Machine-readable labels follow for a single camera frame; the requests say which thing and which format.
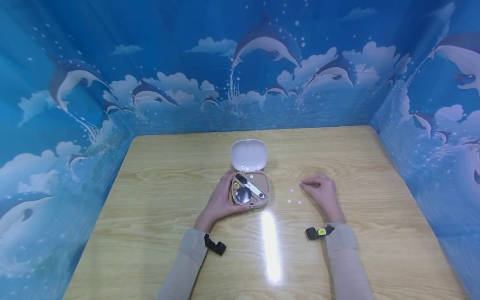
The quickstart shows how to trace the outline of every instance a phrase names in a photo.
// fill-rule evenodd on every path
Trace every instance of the black wrist strap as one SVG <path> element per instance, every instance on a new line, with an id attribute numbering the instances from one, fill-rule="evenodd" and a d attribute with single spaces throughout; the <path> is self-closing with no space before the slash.
<path id="1" fill-rule="evenodd" d="M 320 228 L 319 230 L 316 230 L 313 227 L 308 228 L 305 230 L 305 233 L 307 234 L 307 237 L 309 240 L 316 240 L 318 238 L 323 238 L 330 233 L 332 233 L 335 230 L 335 227 L 332 225 L 327 225 L 325 228 Z"/>
<path id="2" fill-rule="evenodd" d="M 215 245 L 215 243 L 210 239 L 210 235 L 208 233 L 205 234 L 204 239 L 205 239 L 205 247 L 212 250 L 218 255 L 223 255 L 223 252 L 225 252 L 225 250 L 227 249 L 225 244 L 220 241 Z"/>

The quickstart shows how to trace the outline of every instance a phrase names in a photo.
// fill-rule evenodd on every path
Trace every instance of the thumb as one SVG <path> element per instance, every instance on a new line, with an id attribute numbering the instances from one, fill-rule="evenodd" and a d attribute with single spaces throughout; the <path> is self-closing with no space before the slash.
<path id="1" fill-rule="evenodd" d="M 245 211 L 247 211 L 247 210 L 250 210 L 250 206 L 246 206 L 246 205 L 230 205 L 229 213 L 230 213 L 230 214 L 235 214 L 235 213 L 245 212 Z"/>
<path id="2" fill-rule="evenodd" d="M 315 189 L 314 187 L 312 187 L 310 185 L 307 185 L 307 184 L 304 184 L 304 183 L 301 183 L 301 182 L 300 182 L 300 187 L 304 192 L 306 192 L 310 196 L 312 195 L 313 190 Z"/>

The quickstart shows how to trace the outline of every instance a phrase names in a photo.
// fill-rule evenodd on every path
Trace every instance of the case lid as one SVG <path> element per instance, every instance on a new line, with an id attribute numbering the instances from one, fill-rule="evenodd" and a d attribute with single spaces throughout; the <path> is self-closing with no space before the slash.
<path id="1" fill-rule="evenodd" d="M 230 150 L 233 167 L 239 171 L 261 170 L 267 164 L 267 146 L 260 140 L 240 140 Z"/>

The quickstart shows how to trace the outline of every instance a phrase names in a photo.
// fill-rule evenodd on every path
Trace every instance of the wooden table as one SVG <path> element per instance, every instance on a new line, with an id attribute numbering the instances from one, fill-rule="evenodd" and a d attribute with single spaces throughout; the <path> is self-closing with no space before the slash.
<path id="1" fill-rule="evenodd" d="M 334 299 L 324 241 L 304 233 L 321 212 L 298 187 L 318 171 L 337 183 L 377 300 L 468 298 L 376 133 L 355 126 L 135 138 L 65 299 L 154 299 L 245 138 L 267 145 L 273 197 L 215 224 L 228 248 L 207 254 L 192 299 Z"/>

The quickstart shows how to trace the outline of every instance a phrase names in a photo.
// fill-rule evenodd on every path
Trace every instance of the beige case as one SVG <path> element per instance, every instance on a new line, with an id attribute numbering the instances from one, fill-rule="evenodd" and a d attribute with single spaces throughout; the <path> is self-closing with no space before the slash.
<path id="1" fill-rule="evenodd" d="M 237 201 L 237 197 L 235 195 L 237 191 L 233 189 L 233 184 L 236 182 L 241 187 L 244 185 L 236 177 L 234 177 L 232 180 L 232 189 L 231 189 L 233 201 L 238 205 L 247 205 L 247 206 L 251 206 L 252 208 L 260 208 L 267 205 L 268 200 L 270 199 L 270 181 L 268 180 L 267 174 L 265 174 L 263 171 L 260 171 L 260 170 L 252 171 L 252 172 L 240 171 L 240 172 L 237 172 L 235 175 L 237 174 L 241 174 L 248 181 L 250 181 L 254 186 L 256 186 L 265 195 L 265 198 L 260 199 L 257 195 L 255 195 L 252 192 L 252 199 L 250 200 L 250 202 L 242 203 Z"/>
<path id="2" fill-rule="evenodd" d="M 267 147 L 264 142 L 255 139 L 240 140 L 233 143 L 230 150 L 233 167 L 237 170 L 231 184 L 231 195 L 234 203 L 238 205 L 247 205 L 252 208 L 265 206 L 271 198 L 270 180 L 268 176 L 261 171 L 267 163 Z M 259 189 L 265 198 L 261 199 L 252 192 L 252 199 L 243 203 L 237 200 L 234 185 L 240 187 L 244 185 L 237 179 L 236 175 L 241 174 L 252 185 Z"/>

